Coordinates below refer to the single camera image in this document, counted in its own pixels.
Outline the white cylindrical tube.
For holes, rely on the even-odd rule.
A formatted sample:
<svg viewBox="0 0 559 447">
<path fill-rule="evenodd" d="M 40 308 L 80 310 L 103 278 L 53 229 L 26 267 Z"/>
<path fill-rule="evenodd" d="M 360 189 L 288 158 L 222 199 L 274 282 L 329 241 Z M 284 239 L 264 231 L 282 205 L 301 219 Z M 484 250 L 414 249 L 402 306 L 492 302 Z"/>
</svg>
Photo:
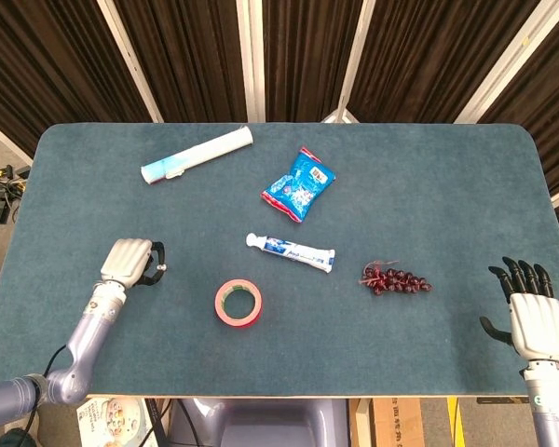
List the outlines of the white cylindrical tube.
<svg viewBox="0 0 559 447">
<path fill-rule="evenodd" d="M 253 143 L 252 132 L 247 127 L 197 144 L 171 156 L 141 167 L 140 172 L 148 184 L 181 176 L 187 169 L 224 156 Z"/>
</svg>

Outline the blue snack bag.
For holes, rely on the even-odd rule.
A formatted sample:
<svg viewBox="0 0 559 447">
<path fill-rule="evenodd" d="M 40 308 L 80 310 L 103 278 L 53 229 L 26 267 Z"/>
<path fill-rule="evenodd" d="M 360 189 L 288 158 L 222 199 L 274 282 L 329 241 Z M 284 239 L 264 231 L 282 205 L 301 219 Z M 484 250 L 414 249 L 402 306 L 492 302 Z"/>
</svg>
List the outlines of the blue snack bag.
<svg viewBox="0 0 559 447">
<path fill-rule="evenodd" d="M 302 146 L 290 172 L 273 182 L 261 198 L 293 221 L 301 223 L 316 198 L 335 180 L 335 173 Z"/>
</svg>

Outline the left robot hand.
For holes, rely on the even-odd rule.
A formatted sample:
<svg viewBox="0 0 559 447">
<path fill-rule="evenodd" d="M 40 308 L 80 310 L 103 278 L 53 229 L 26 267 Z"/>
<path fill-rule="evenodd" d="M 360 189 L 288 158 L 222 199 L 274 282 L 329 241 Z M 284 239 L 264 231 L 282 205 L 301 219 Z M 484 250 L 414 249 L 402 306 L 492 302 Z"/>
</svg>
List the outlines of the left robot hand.
<svg viewBox="0 0 559 447">
<path fill-rule="evenodd" d="M 137 285 L 153 286 L 166 271 L 157 270 L 165 263 L 165 247 L 160 241 L 121 238 L 116 241 L 101 269 L 103 281 L 114 281 L 125 289 Z"/>
</svg>

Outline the printed picture box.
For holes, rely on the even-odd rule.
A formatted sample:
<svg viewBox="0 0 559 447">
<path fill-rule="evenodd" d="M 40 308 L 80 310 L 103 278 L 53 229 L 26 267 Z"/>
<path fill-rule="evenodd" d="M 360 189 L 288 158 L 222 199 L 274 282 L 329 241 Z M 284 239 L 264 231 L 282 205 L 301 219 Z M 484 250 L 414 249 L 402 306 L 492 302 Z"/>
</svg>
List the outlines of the printed picture box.
<svg viewBox="0 0 559 447">
<path fill-rule="evenodd" d="M 90 399 L 76 409 L 76 417 L 82 447 L 158 447 L 142 399 Z"/>
</svg>

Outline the dark brown curtain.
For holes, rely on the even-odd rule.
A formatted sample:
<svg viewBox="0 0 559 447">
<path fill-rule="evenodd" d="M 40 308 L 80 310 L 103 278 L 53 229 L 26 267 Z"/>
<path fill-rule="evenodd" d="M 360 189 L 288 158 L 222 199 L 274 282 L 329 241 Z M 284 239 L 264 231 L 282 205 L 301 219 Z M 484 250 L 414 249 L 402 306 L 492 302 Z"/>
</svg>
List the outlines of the dark brown curtain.
<svg viewBox="0 0 559 447">
<path fill-rule="evenodd" d="M 100 2 L 111 2 L 167 122 L 243 122 L 237 0 L 0 0 L 0 130 L 27 155 L 51 125 L 151 116 Z M 262 4 L 265 116 L 336 109 L 363 0 Z M 554 0 L 376 0 L 348 109 L 451 123 L 537 7 Z M 559 23 L 483 115 L 523 126 L 559 192 Z"/>
</svg>

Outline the blue felt table mat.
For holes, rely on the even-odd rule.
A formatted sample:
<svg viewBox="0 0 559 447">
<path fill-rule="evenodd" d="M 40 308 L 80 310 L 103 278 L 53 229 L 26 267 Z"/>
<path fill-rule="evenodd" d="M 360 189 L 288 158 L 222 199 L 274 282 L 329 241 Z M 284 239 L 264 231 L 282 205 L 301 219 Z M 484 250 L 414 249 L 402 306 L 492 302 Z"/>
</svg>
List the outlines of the blue felt table mat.
<svg viewBox="0 0 559 447">
<path fill-rule="evenodd" d="M 143 165 L 229 124 L 59 124 L 41 136 L 0 275 L 0 381 L 43 370 L 123 237 L 167 271 L 129 290 L 94 394 L 522 394 L 491 339 L 494 266 L 541 264 L 559 224 L 513 124 L 253 124 L 251 145 L 147 183 Z"/>
</svg>

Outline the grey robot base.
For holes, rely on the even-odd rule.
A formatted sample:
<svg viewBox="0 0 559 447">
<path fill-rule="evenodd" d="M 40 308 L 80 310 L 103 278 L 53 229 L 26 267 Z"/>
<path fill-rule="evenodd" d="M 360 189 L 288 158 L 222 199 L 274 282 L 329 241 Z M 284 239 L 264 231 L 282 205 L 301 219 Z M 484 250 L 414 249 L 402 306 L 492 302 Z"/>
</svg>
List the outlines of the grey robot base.
<svg viewBox="0 0 559 447">
<path fill-rule="evenodd" d="M 350 447 L 341 399 L 183 399 L 170 447 Z"/>
</svg>

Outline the dark red plastic grapes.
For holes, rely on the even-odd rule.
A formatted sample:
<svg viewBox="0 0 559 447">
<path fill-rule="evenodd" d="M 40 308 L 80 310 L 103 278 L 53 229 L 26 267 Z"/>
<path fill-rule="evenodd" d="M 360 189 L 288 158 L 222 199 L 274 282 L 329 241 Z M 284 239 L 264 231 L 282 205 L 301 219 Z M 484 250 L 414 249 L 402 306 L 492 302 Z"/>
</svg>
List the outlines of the dark red plastic grapes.
<svg viewBox="0 0 559 447">
<path fill-rule="evenodd" d="M 432 291 L 432 285 L 423 277 L 393 267 L 397 261 L 372 261 L 361 271 L 359 283 L 375 296 L 385 293 L 417 294 Z"/>
</svg>

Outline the red tape roll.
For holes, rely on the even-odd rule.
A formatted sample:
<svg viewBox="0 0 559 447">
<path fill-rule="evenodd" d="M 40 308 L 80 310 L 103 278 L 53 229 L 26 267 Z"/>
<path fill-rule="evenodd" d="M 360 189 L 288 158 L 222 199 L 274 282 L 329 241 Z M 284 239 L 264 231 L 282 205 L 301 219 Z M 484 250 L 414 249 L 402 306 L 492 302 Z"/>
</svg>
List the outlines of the red tape roll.
<svg viewBox="0 0 559 447">
<path fill-rule="evenodd" d="M 262 294 L 247 279 L 235 278 L 225 282 L 216 292 L 214 310 L 226 326 L 245 329 L 252 326 L 262 312 Z"/>
</svg>

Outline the white blue toothpaste tube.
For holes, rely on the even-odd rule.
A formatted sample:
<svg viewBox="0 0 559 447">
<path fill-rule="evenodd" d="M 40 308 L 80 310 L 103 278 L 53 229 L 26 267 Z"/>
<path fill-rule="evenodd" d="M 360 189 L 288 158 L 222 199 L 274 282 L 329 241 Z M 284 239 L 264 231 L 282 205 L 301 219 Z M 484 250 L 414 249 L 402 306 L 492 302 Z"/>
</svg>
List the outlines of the white blue toothpaste tube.
<svg viewBox="0 0 559 447">
<path fill-rule="evenodd" d="M 254 233 L 246 236 L 246 245 L 270 254 L 330 273 L 334 265 L 335 250 L 316 249 L 274 237 L 259 237 Z"/>
</svg>

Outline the cardboard box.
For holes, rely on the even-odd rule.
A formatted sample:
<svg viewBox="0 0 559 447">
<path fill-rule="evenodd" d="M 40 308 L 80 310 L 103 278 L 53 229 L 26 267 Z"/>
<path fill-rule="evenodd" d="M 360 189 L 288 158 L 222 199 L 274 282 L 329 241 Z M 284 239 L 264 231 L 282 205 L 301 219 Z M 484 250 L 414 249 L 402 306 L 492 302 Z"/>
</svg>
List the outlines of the cardboard box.
<svg viewBox="0 0 559 447">
<path fill-rule="evenodd" d="M 425 447 L 419 398 L 373 399 L 376 447 Z"/>
</svg>

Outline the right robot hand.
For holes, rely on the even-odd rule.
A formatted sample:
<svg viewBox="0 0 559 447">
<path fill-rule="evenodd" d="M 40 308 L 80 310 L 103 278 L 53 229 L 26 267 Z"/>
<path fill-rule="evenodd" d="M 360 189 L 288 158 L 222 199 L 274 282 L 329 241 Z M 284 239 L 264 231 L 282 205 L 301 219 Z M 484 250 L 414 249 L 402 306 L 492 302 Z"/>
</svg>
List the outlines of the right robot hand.
<svg viewBox="0 0 559 447">
<path fill-rule="evenodd" d="M 503 331 L 486 317 L 479 317 L 485 333 L 512 347 L 526 361 L 559 363 L 559 300 L 552 280 L 540 264 L 504 256 L 503 267 L 490 266 L 497 277 L 509 310 L 511 329 Z"/>
</svg>

